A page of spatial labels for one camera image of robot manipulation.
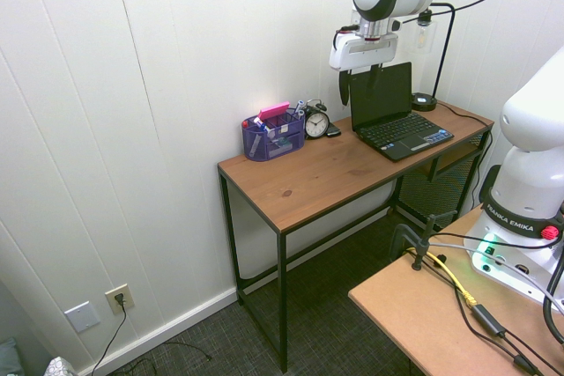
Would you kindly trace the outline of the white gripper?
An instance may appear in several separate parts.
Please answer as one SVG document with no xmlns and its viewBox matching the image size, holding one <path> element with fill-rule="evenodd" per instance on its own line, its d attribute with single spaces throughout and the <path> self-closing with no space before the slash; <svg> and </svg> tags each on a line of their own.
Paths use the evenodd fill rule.
<svg viewBox="0 0 564 376">
<path fill-rule="evenodd" d="M 371 66 L 367 79 L 366 95 L 373 95 L 381 76 L 381 63 L 394 59 L 397 51 L 397 35 L 387 33 L 379 40 L 367 41 L 352 32 L 337 33 L 335 47 L 330 51 L 329 65 L 338 70 L 338 88 L 341 103 L 349 103 L 349 71 Z"/>
</svg>

